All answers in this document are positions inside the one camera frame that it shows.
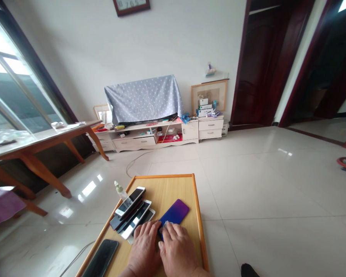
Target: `purple smartphone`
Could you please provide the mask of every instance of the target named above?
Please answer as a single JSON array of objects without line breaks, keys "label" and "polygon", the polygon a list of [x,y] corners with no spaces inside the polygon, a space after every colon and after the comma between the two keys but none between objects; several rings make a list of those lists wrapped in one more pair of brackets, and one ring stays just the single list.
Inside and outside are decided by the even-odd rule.
[{"label": "purple smartphone", "polygon": [[162,241],[164,241],[164,239],[163,234],[161,233],[161,229],[164,227],[165,222],[169,221],[171,223],[180,224],[189,211],[190,208],[185,203],[183,203],[181,199],[177,199],[177,201],[174,202],[174,204],[159,220],[161,221],[161,228],[159,230],[159,234]]}]

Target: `hand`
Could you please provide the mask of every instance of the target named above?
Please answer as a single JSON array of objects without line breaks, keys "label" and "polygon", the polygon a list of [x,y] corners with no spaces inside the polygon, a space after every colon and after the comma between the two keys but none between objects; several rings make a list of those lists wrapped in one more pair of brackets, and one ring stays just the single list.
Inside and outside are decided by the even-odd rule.
[{"label": "hand", "polygon": [[160,221],[149,221],[136,228],[127,270],[135,277],[153,276],[159,268],[160,254],[155,251],[155,239]]},{"label": "hand", "polygon": [[186,228],[167,222],[164,242],[159,242],[160,256],[167,277],[193,276],[198,268],[193,242]]}]

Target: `foot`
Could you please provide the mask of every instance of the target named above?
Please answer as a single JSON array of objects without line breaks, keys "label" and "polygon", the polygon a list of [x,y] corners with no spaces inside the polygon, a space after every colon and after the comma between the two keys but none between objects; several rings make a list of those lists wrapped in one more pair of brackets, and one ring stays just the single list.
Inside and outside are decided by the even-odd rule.
[{"label": "foot", "polygon": [[249,264],[243,264],[241,266],[241,277],[260,277],[259,274]]}]

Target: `tiled floor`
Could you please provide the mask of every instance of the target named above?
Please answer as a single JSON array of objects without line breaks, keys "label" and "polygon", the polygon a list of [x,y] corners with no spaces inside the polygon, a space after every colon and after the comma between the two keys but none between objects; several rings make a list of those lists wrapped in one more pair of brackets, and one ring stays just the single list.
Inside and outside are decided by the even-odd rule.
[{"label": "tiled floor", "polygon": [[[92,155],[61,177],[72,199],[47,187],[35,201],[49,211],[45,218],[4,222],[2,275],[58,277],[97,238],[118,201],[114,180],[126,186],[126,166],[144,152],[110,152],[109,162]],[[195,173],[215,276],[238,277],[245,262],[265,277],[346,276],[346,172],[335,162],[342,156],[342,147],[268,127],[155,150],[128,173]]]},{"label": "tiled floor", "polygon": [[328,139],[346,141],[346,117],[293,123],[290,127]]}]

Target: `white smartphone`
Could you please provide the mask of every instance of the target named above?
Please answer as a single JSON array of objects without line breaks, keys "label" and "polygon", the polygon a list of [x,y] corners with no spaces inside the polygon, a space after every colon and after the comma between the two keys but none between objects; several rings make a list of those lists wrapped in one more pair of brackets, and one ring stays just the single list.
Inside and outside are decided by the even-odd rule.
[{"label": "white smartphone", "polygon": [[[136,228],[139,226],[139,225],[142,225],[144,224],[145,222],[149,222],[155,215],[155,210],[153,210],[152,208],[149,208],[149,210],[147,211],[147,213],[145,213],[144,217],[140,220],[140,222],[136,225]],[[133,232],[131,233],[131,235],[128,237],[128,242],[130,244],[133,244],[133,235],[135,233],[135,230],[133,230]]]},{"label": "white smartphone", "polygon": [[132,192],[132,194],[117,208],[117,210],[115,211],[115,213],[120,216],[123,217],[123,215],[125,213],[127,213],[129,211],[129,209],[131,208],[131,206],[133,205],[133,203],[139,199],[139,197],[141,195],[143,195],[143,193],[145,192],[145,188],[144,187],[137,187],[135,189],[134,192]]},{"label": "white smartphone", "polygon": [[151,201],[144,200],[143,202],[144,202],[144,205],[140,208],[138,213],[133,218],[130,219],[128,224],[126,224],[126,226],[123,228],[123,230],[119,233],[122,236],[122,238],[128,239],[128,237],[131,235],[133,230],[137,227],[140,220],[143,218],[143,216],[149,210],[150,205],[151,205]]}]

